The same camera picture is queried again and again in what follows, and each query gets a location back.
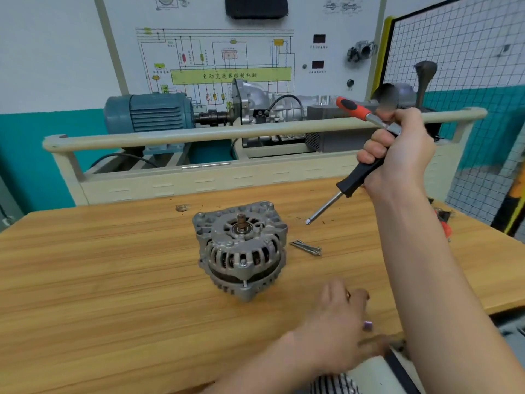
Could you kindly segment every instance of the person's left hand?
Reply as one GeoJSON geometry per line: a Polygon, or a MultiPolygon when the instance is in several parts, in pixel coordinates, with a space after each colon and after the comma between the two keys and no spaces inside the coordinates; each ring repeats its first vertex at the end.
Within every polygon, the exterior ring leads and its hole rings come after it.
{"type": "Polygon", "coordinates": [[[319,375],[349,371],[389,349],[385,335],[362,340],[367,291],[348,293],[341,280],[326,284],[314,314],[293,331],[303,361],[319,375]]]}

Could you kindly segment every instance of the forearm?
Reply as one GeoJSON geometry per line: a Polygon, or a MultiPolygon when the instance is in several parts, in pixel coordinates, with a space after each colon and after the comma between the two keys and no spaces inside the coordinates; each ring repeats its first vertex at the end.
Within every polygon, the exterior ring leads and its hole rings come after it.
{"type": "Polygon", "coordinates": [[[520,391],[523,369],[469,286],[423,190],[397,195],[374,206],[397,310],[425,388],[520,391]]]}
{"type": "Polygon", "coordinates": [[[291,332],[203,394],[289,394],[317,377],[291,332]]]}

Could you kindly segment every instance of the hand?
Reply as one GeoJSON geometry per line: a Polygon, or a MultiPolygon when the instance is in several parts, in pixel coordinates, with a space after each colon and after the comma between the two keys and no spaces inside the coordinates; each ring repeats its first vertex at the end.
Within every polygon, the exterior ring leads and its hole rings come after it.
{"type": "Polygon", "coordinates": [[[397,121],[403,130],[394,140],[390,132],[379,129],[358,152],[358,161],[362,163],[373,163],[376,158],[386,155],[384,165],[372,172],[364,182],[370,197],[373,200],[381,195],[391,196],[392,191],[414,187],[424,191],[423,174],[434,156],[435,144],[425,129],[421,112],[410,108],[378,111],[377,115],[386,122],[397,121]]]}
{"type": "Polygon", "coordinates": [[[368,293],[358,289],[347,296],[340,280],[326,284],[314,314],[293,332],[300,357],[317,376],[346,372],[389,348],[384,335],[361,340],[368,293]]]}

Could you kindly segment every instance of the alternator stator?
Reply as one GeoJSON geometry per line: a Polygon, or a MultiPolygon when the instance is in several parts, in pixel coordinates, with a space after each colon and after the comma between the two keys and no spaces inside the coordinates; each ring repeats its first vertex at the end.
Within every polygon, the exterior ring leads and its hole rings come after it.
{"type": "Polygon", "coordinates": [[[217,287],[248,302],[271,285],[286,264],[288,225],[270,202],[193,217],[199,266],[217,287]]]}

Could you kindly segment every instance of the wooden tabletop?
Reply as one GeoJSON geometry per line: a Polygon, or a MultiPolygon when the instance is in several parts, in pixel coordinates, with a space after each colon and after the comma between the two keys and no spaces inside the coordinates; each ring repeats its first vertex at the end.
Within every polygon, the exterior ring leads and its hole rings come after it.
{"type": "MultiPolygon", "coordinates": [[[[31,213],[0,235],[0,392],[166,394],[216,379],[311,309],[328,279],[371,295],[375,332],[399,334],[374,211],[363,190],[312,225],[321,179],[31,213]],[[289,240],[276,283],[251,303],[197,266],[197,212],[268,200],[289,240]],[[176,205],[188,204],[186,212],[176,205]]],[[[457,213],[454,254],[488,313],[525,305],[525,246],[457,213]]]]}

